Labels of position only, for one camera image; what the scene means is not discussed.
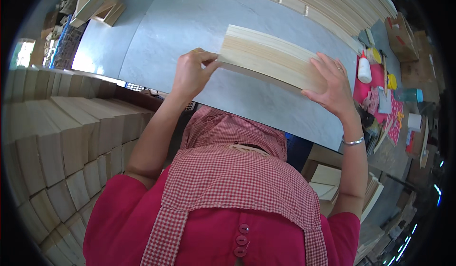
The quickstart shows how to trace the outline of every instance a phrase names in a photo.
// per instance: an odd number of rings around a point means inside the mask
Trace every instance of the water bottle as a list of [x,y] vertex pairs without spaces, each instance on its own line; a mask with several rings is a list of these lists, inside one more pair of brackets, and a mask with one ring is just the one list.
[[421,89],[399,87],[394,90],[394,99],[399,102],[421,103],[423,101],[423,91]]

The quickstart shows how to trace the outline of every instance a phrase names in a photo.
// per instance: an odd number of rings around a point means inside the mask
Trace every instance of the glue bottle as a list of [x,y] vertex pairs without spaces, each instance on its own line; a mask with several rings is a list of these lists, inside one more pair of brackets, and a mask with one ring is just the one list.
[[369,84],[372,81],[370,64],[368,59],[364,55],[364,50],[362,51],[362,56],[361,58],[359,58],[358,61],[358,79],[364,84]]

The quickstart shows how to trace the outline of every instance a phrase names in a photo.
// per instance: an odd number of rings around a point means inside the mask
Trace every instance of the red gingham apron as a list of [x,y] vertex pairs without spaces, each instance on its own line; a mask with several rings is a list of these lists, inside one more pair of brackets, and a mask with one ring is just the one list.
[[[269,155],[239,151],[234,144],[254,144]],[[188,213],[200,208],[281,214],[304,231],[306,264],[328,265],[318,196],[286,163],[280,131],[207,106],[199,109],[169,168],[141,265],[173,265]]]

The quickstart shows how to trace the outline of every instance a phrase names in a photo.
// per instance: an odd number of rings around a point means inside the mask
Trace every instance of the table surface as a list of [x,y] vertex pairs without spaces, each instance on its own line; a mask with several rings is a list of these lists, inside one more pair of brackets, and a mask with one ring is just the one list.
[[[170,92],[177,58],[195,47],[219,52],[229,24],[340,58],[353,90],[356,54],[327,29],[269,0],[121,0],[114,24],[90,21],[73,69]],[[218,69],[195,101],[337,150],[340,121],[319,104],[269,83]]]

